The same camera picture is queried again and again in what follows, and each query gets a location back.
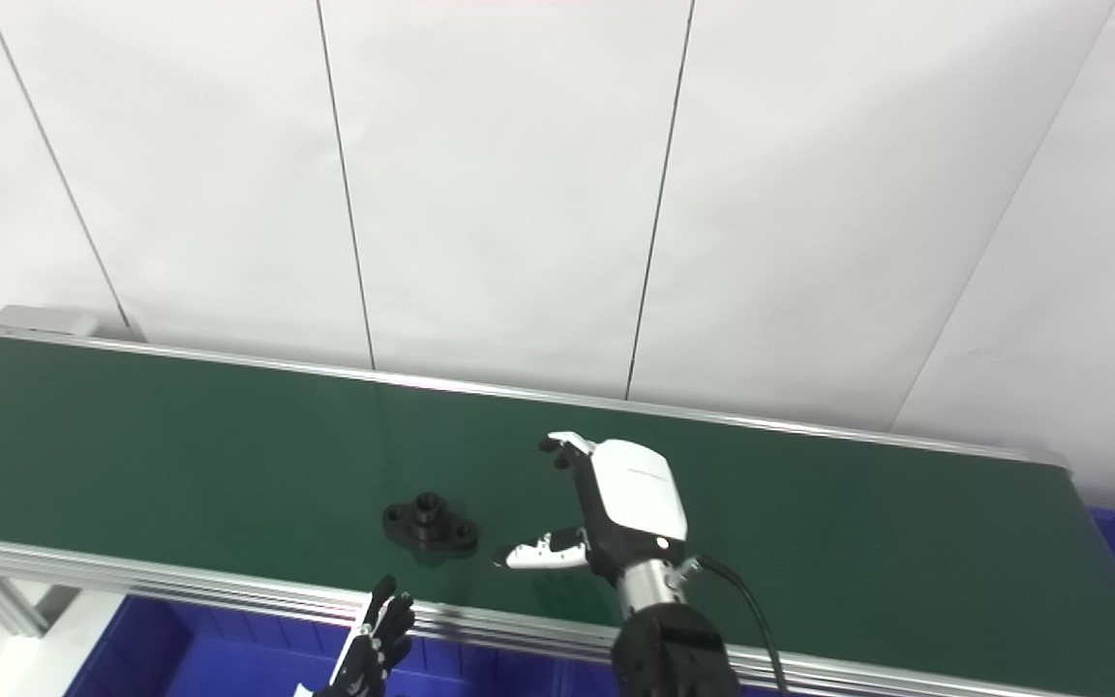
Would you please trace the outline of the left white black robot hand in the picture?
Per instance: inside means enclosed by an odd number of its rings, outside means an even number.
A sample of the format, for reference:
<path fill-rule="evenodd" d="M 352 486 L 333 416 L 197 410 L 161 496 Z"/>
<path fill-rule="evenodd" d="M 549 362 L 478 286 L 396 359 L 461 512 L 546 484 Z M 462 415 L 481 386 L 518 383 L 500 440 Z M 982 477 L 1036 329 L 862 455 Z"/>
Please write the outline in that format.
<path fill-rule="evenodd" d="M 397 578 L 384 575 L 347 636 L 332 678 L 316 696 L 382 696 L 389 675 L 411 652 L 415 621 L 413 596 L 398 590 Z"/>

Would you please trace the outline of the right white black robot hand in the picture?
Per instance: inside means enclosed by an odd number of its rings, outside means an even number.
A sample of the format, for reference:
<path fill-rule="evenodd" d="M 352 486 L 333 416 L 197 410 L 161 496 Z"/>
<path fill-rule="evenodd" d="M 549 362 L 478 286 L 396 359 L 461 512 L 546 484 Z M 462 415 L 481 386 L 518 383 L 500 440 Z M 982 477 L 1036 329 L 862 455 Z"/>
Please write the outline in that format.
<path fill-rule="evenodd" d="M 683 560 L 687 520 L 668 459 L 632 441 L 589 441 L 551 432 L 541 451 L 574 481 L 583 521 L 515 546 L 501 548 L 496 567 L 515 570 L 588 567 L 615 587 L 641 563 L 676 567 Z"/>

